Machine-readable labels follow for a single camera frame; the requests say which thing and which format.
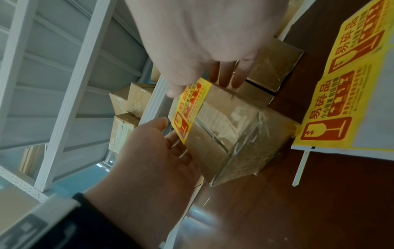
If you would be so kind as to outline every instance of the black sleeve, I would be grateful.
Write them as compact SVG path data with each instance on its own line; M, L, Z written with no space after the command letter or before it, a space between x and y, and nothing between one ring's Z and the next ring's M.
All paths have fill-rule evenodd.
M59 241L64 241L62 249L141 248L98 211L83 194L78 193L73 199L81 206L71 211L33 248L54 248L59 246Z

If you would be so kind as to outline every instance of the yellow and red label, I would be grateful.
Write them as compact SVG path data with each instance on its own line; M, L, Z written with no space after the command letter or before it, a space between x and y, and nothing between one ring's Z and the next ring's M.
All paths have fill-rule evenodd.
M350 148L385 55L379 51L321 79L294 145Z
M179 99L174 120L171 120L171 124L183 144L186 142L211 85L210 82L200 78L193 85L187 86Z
M393 35L394 0L373 0L345 21L329 55L324 76L374 53Z

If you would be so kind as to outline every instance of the person's left hand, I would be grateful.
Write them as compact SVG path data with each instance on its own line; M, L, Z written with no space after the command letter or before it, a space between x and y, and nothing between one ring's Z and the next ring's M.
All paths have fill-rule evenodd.
M86 198L143 248L157 248L184 213L199 177L167 118L138 126L114 168Z

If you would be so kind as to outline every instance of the brown table surface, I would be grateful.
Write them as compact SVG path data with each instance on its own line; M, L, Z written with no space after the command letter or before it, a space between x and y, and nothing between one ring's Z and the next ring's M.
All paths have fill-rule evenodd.
M271 107L301 122L341 24L368 0L317 0L286 42L305 50ZM290 144L259 175L204 184L174 248L394 248L394 162L302 153Z

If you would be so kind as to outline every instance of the hand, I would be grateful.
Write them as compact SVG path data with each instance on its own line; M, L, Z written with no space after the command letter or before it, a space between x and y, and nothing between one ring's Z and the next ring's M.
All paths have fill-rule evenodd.
M184 213L199 173L167 119L138 126L109 174L86 194L143 248L158 248Z
M240 87L259 49L277 31L289 0L126 0L144 47L164 78L169 97L180 95L206 70L216 82Z

